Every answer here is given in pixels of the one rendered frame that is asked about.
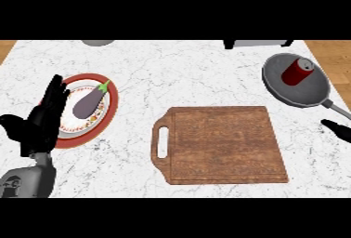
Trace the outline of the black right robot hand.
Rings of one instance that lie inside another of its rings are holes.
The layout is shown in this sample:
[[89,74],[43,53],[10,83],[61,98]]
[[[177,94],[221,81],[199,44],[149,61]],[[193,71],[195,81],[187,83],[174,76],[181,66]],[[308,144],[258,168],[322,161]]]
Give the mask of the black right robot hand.
[[336,122],[322,119],[322,124],[333,131],[336,137],[351,143],[351,128]]

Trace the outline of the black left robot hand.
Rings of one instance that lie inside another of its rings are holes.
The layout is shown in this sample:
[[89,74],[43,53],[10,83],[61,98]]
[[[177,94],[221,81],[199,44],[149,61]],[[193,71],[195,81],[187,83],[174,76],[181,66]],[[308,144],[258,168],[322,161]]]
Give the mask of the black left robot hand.
[[13,114],[0,116],[0,126],[6,129],[9,139],[21,144],[22,157],[38,152],[50,153],[55,148],[68,94],[64,77],[55,74],[41,103],[33,108],[28,119]]

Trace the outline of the grey frying pan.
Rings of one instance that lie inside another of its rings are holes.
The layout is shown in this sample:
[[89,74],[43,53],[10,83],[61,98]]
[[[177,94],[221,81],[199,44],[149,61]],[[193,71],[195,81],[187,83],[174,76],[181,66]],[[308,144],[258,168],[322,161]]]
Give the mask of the grey frying pan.
[[314,64],[314,72],[295,85],[289,86],[282,79],[282,74],[295,59],[302,56],[291,53],[273,55],[263,65],[263,83],[274,98],[286,105],[310,108],[322,105],[332,109],[351,120],[351,113],[338,107],[329,99],[330,86],[327,77],[319,65]]

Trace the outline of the red can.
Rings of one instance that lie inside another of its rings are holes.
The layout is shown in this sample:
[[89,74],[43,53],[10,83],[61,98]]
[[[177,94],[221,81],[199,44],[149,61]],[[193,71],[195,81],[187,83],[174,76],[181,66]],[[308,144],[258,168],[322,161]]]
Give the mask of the red can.
[[314,64],[310,59],[298,58],[283,71],[282,79],[289,86],[295,86],[314,72]]

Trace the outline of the brown wooden cutting board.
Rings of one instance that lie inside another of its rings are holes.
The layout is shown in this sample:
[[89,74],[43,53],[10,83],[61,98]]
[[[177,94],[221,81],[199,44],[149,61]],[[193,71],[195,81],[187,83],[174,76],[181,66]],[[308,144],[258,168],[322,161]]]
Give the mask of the brown wooden cutting board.
[[288,182],[264,106],[170,108],[152,128],[151,160],[171,185]]

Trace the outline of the purple eggplant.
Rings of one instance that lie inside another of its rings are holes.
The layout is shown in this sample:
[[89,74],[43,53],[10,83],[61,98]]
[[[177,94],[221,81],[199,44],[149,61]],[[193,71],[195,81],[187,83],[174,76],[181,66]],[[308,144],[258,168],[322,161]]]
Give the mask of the purple eggplant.
[[109,82],[105,82],[97,87],[94,87],[90,93],[75,103],[72,114],[78,119],[87,119],[92,116],[108,92],[108,84]]

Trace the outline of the red rimmed patterned plate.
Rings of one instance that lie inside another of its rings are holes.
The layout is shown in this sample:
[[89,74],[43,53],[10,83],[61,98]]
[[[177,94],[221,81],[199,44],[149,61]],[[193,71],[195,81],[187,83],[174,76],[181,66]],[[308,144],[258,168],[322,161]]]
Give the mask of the red rimmed patterned plate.
[[[118,109],[117,86],[103,75],[97,73],[77,74],[65,80],[65,83],[68,84],[69,96],[59,127],[58,149],[74,148],[93,140],[108,128]],[[87,119],[78,119],[74,116],[72,108],[99,85],[106,86],[106,94],[100,104],[93,115]]]

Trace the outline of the grey round object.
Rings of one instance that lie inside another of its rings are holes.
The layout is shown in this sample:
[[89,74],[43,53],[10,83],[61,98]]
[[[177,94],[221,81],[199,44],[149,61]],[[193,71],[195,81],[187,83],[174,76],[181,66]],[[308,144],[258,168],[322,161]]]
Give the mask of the grey round object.
[[114,40],[83,40],[83,43],[87,46],[106,46],[112,42],[114,42]]

